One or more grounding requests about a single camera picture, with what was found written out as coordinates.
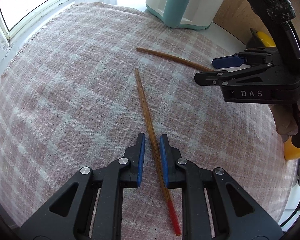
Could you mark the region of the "gloved right hand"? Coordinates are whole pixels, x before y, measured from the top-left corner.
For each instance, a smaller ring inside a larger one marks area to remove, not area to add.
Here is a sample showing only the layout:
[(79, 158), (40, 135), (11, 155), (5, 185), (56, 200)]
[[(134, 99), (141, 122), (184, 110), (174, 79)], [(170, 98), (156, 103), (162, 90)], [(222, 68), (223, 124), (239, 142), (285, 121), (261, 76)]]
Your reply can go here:
[[(300, 99), (297, 104), (300, 111)], [(298, 126), (290, 105), (268, 105), (268, 107), (273, 115), (277, 134), (281, 135), (283, 142), (297, 134)]]

